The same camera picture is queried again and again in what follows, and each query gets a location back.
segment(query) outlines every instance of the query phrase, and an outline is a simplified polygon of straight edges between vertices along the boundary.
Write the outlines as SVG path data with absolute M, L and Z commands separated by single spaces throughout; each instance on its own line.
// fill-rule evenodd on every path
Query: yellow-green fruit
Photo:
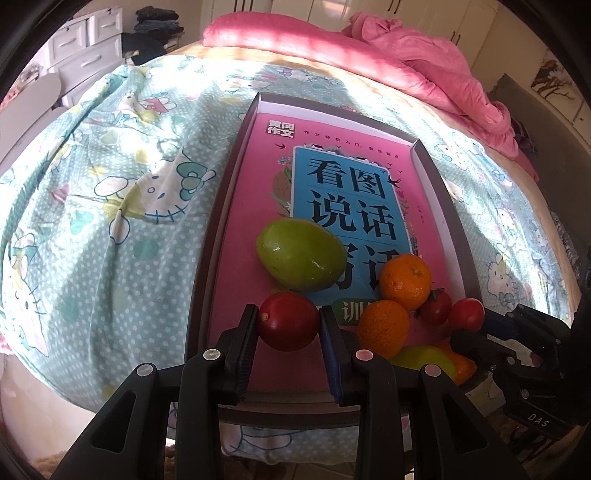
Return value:
M 452 380 L 456 379 L 456 365 L 443 350 L 430 345 L 403 346 L 400 352 L 390 359 L 390 363 L 398 367 L 420 370 L 428 364 L 437 365 Z
M 341 241 L 301 218 L 269 223 L 256 239 L 256 253 L 279 283 L 299 291 L 329 288 L 347 265 L 347 250 Z

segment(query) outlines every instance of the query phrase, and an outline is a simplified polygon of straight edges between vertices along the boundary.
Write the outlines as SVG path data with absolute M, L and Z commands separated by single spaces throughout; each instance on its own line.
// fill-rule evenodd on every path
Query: hello kitty bed sheet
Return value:
M 167 56 L 98 81 L 0 179 L 0 331 L 64 398 L 96 411 L 138 364 L 183 362 L 203 232 L 257 92 L 355 110 L 420 138 L 454 199 L 485 306 L 570 318 L 530 203 L 478 142 L 347 77 Z M 224 426 L 222 442 L 269 462 L 338 463 L 355 458 L 356 435 Z

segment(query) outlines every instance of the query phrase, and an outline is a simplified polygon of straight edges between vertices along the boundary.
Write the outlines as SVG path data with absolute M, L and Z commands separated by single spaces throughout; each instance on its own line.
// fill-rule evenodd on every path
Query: triangular cutout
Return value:
M 113 453 L 123 452 L 134 404 L 135 393 L 126 392 L 96 429 L 90 444 Z
M 456 453 L 473 452 L 487 447 L 488 442 L 478 431 L 476 426 L 470 421 L 462 408 L 449 394 L 444 394 L 441 398 L 443 406 L 449 420 L 449 426 L 452 433 L 453 446 Z

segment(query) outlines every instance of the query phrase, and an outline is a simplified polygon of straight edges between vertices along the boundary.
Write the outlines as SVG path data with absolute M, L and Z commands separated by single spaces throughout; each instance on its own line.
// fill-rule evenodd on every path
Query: green label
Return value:
M 359 323 L 363 310 L 373 302 L 373 299 L 338 299 L 331 307 L 339 325 L 354 327 Z

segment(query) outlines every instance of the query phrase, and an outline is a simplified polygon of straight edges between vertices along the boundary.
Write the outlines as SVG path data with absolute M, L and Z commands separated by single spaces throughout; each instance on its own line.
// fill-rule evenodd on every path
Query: red fruit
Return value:
M 452 307 L 447 321 L 452 331 L 468 330 L 475 333 L 484 324 L 484 307 L 476 299 L 461 299 Z
M 442 288 L 432 290 L 419 309 L 422 320 L 428 325 L 443 325 L 452 309 L 452 299 Z
M 294 352 L 316 338 L 320 315 L 316 306 L 303 295 L 280 291 L 261 305 L 256 328 L 268 346 L 281 352 Z

